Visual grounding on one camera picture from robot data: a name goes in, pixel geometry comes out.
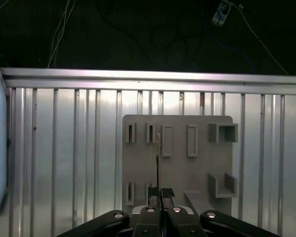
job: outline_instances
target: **gray plastic board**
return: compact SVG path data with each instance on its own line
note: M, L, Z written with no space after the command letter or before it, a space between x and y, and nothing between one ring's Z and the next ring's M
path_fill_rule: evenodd
M238 126L229 116L144 116L123 118L123 210L147 204L156 186L156 134L161 135L160 186L172 188L175 205L191 206L185 192L201 197L201 209L231 212L237 195L232 142Z

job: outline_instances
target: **bolt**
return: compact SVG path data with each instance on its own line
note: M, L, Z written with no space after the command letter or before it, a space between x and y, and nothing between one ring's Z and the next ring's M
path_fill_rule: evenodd
M206 214L209 218L214 219L216 217L216 215L213 212L209 212Z
M114 214L114 217L115 217L115 218L122 218L122 217L123 217L123 214L121 214L121 213L116 213L116 214Z
M173 207L173 209L172 209L174 212L180 212L181 211L181 208L179 208L179 207Z
M147 212L154 212L154 208L153 207L148 207Z

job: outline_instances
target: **slot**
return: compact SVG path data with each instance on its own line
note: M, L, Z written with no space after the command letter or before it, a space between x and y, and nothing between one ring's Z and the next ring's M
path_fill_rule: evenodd
M135 182L126 184L125 205L133 206L135 204Z
M126 143L135 143L135 124L134 122L129 122L126 125Z
M150 125L149 126L149 142L152 142L152 130L153 130L153 127Z
M155 122L147 122L147 130L146 130L146 142L147 143L155 143L156 142L156 125Z
M132 141L132 138L133 138L133 126L132 125L129 125L129 128L128 128L128 136L129 136L129 140Z
M132 183L128 183L128 202L132 202Z
M215 124L208 125L209 142L238 142L237 124Z
M227 173L223 176L208 174L207 187L213 198L237 197L237 179Z

